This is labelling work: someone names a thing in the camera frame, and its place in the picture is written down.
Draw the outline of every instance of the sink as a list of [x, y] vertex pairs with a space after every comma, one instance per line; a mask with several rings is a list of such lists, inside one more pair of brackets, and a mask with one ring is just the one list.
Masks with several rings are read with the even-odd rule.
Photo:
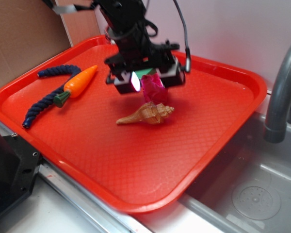
[[291, 125], [272, 144], [264, 120], [254, 113], [180, 200], [224, 232], [291, 233]]

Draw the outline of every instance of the orange carrot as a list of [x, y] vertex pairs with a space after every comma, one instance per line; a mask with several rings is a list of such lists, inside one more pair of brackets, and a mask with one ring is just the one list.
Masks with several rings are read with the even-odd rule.
[[97, 67], [98, 66], [89, 67], [86, 70], [82, 71], [80, 74], [70, 79], [64, 85], [64, 91], [70, 92], [70, 97], [72, 98], [79, 96], [94, 76]]
[[89, 84], [90, 80], [96, 73], [96, 70], [97, 66], [89, 67], [66, 82], [64, 85], [64, 92], [54, 97], [54, 104], [57, 107], [62, 108], [69, 97], [75, 98], [79, 96]]

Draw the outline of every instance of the blue rope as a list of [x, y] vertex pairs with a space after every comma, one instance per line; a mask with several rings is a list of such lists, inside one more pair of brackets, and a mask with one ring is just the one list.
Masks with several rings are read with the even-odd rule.
[[[79, 74], [81, 69], [74, 65], [61, 65], [58, 67], [47, 68], [45, 70], [41, 70], [38, 72], [39, 77], [49, 77], [61, 74], [71, 74], [70, 78], [67, 82], [72, 79], [74, 76]], [[37, 103], [33, 104], [31, 108], [28, 110], [25, 120], [23, 122], [23, 127], [28, 129], [32, 121], [37, 117], [37, 115], [42, 112], [44, 109], [48, 108], [50, 105], [53, 104], [53, 99], [57, 94], [61, 94], [64, 91], [64, 85], [61, 85], [56, 90], [52, 91], [50, 94], [43, 97]]]

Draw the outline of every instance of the sink drain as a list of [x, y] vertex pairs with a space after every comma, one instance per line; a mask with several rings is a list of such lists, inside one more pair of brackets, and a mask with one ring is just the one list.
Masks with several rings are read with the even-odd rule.
[[238, 185], [233, 191], [232, 201], [239, 213], [254, 220], [269, 219], [280, 209], [280, 197], [276, 190], [258, 181]]

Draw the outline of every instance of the faucet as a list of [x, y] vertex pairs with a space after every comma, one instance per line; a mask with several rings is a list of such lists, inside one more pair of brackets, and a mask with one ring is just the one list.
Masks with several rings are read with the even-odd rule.
[[287, 122], [291, 124], [291, 46], [279, 69], [263, 127], [264, 139], [282, 142]]

